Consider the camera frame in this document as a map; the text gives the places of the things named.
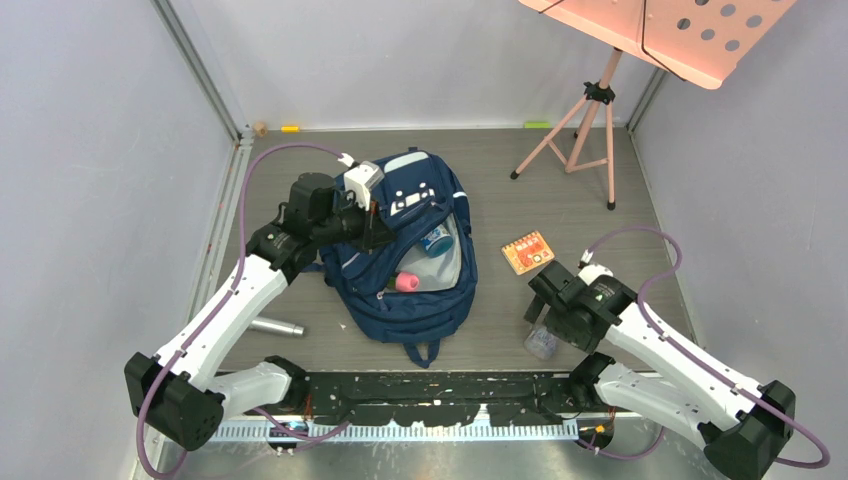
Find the clear bag of clips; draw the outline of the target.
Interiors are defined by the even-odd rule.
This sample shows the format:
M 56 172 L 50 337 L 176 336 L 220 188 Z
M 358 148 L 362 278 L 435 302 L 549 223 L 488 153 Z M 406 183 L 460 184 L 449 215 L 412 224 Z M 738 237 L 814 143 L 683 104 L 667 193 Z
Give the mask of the clear bag of clips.
M 556 352 L 557 337 L 546 327 L 533 329 L 524 340 L 524 348 L 536 358 L 547 360 Z

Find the blue tape roll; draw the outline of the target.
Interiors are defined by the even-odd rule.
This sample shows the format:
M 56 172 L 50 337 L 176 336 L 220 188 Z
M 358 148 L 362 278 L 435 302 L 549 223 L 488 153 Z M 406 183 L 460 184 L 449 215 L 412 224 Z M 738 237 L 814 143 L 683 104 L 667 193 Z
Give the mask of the blue tape roll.
M 419 243 L 429 258 L 437 258 L 452 248 L 454 239 L 447 226 L 440 224 L 425 234 Z

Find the navy blue backpack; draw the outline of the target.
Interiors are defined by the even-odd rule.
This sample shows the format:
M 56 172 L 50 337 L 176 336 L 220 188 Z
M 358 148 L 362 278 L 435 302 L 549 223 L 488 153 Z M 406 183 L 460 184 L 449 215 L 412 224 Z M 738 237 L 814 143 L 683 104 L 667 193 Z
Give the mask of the navy blue backpack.
M 372 197 L 396 239 L 371 252 L 347 243 L 325 246 L 308 268 L 322 273 L 366 336 L 402 345 L 415 365 L 428 368 L 441 340 L 468 317 L 478 283 L 468 197 L 446 162 L 425 150 L 412 147 L 376 164 L 385 177 Z M 454 244 L 429 258 L 419 241 L 440 224 Z M 399 271 L 419 277 L 417 291 L 386 288 Z

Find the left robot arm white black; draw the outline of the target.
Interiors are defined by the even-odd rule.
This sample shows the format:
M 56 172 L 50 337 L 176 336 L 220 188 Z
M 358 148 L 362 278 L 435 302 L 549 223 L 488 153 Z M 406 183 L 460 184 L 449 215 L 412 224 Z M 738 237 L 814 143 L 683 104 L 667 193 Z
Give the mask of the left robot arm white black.
M 254 318 L 320 248 L 347 243 L 368 251 L 394 240 L 375 194 L 383 178 L 364 163 L 339 180 L 321 173 L 297 179 L 277 216 L 243 243 L 228 283 L 155 355 L 137 352 L 127 361 L 131 408 L 141 426 L 195 451 L 231 415 L 266 404 L 293 414 L 305 405 L 305 385 L 278 358 L 224 377 L 217 370 Z

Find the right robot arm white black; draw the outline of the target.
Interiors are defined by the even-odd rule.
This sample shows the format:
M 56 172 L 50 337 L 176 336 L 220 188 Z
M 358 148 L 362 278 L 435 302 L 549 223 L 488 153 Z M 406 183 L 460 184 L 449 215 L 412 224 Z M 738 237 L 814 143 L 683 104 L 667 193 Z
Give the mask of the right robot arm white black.
M 585 352 L 569 375 L 584 410 L 640 414 L 687 438 L 729 479 L 761 479 L 794 430 L 796 396 L 762 385 L 679 334 L 606 267 L 550 262 L 529 282 L 525 318 Z

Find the small orange booklet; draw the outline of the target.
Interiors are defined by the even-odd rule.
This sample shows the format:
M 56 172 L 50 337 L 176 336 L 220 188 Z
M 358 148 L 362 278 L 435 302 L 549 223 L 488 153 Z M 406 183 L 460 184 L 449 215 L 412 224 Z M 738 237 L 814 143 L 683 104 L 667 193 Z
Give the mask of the small orange booklet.
M 516 275 L 524 275 L 555 259 L 552 248 L 539 230 L 534 230 L 501 248 Z

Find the silver metal bottle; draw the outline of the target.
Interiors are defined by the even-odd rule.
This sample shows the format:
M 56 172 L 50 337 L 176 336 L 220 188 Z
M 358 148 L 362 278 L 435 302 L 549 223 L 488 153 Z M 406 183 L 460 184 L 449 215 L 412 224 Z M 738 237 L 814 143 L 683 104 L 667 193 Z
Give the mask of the silver metal bottle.
M 306 333 L 306 329 L 303 326 L 264 317 L 255 318 L 249 328 L 262 333 L 287 337 L 303 337 Z

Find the small wooden block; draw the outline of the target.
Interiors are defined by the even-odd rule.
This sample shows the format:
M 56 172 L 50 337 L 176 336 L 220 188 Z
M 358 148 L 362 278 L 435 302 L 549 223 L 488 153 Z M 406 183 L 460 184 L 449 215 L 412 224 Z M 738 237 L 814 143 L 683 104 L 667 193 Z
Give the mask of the small wooden block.
M 256 136 L 264 137 L 268 134 L 268 127 L 265 122 L 256 122 L 253 125 L 253 131 Z

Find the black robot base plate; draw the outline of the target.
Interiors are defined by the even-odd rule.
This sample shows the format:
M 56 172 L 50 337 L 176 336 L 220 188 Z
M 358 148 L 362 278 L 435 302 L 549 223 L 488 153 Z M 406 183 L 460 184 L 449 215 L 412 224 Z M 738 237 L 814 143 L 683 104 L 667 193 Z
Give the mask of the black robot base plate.
M 266 411 L 320 425 L 466 426 L 484 415 L 493 426 L 555 425 L 613 408 L 576 386 L 566 372 L 312 372 Z

